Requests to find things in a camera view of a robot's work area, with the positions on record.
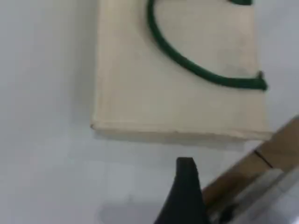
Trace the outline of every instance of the white surface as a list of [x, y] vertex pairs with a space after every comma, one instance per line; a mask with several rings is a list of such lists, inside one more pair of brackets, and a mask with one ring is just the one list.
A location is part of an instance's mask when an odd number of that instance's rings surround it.
[[[298, 7], [297, 0], [257, 1], [273, 130], [299, 111]], [[170, 146], [94, 136], [88, 124], [95, 10], [96, 0], [1, 2], [2, 224], [151, 223], [177, 156], [194, 156], [205, 186], [252, 146], [236, 152], [241, 145]]]
[[299, 222], [299, 169], [286, 174], [256, 200], [233, 224], [297, 224]]
[[[100, 1], [93, 128], [268, 139], [265, 92], [212, 84], [166, 57], [147, 28], [147, 2]], [[163, 35], [182, 55], [226, 77], [256, 77], [253, 6], [163, 0], [155, 12]]]

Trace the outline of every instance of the white table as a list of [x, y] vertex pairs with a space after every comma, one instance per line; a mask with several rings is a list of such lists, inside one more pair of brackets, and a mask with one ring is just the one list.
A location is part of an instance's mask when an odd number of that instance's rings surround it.
[[[0, 222], [147, 224], [175, 159], [192, 156], [202, 186], [256, 142], [162, 145], [112, 141], [89, 128], [97, 0], [4, 0], [0, 7]], [[258, 0], [269, 121], [299, 111], [297, 0]]]

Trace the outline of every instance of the green cord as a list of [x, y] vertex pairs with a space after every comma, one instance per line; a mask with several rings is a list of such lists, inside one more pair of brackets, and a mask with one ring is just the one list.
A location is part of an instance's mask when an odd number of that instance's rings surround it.
[[252, 0], [229, 0], [237, 5], [251, 6]]
[[157, 45], [168, 57], [170, 57], [176, 63], [189, 70], [190, 72], [194, 73], [195, 75], [218, 85], [238, 89], [253, 89], [263, 91], [268, 89], [268, 85], [266, 84], [266, 81], [263, 78], [263, 72], [261, 71], [258, 73], [256, 78], [228, 78], [219, 76], [211, 71], [208, 71], [181, 55], [167, 42], [157, 25], [154, 13], [155, 2], [156, 0], [148, 0], [147, 23], [155, 41], [157, 42]]

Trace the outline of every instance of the black plastic piece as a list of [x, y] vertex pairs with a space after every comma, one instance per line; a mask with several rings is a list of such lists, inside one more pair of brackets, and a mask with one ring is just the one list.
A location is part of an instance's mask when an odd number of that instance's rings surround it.
[[174, 183], [155, 224], [210, 224], [192, 158], [178, 158]]

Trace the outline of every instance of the green rope handle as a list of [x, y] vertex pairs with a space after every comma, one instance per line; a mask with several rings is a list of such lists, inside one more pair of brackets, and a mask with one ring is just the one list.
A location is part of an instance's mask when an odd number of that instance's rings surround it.
[[173, 61], [194, 73], [195, 75], [210, 81], [214, 84], [238, 88], [238, 89], [253, 89], [253, 90], [263, 90], [268, 89], [268, 85], [263, 78], [263, 72], [259, 72], [256, 78], [228, 78], [219, 76], [211, 71], [208, 71], [194, 62], [190, 61], [188, 58], [181, 55], [177, 50], [175, 50], [163, 37], [155, 18], [154, 4], [156, 0], [148, 0], [147, 4], [147, 23], [149, 29], [157, 42], [159, 48]]
[[237, 5], [243, 5], [243, 6], [250, 6], [252, 5], [252, 0], [229, 0]]

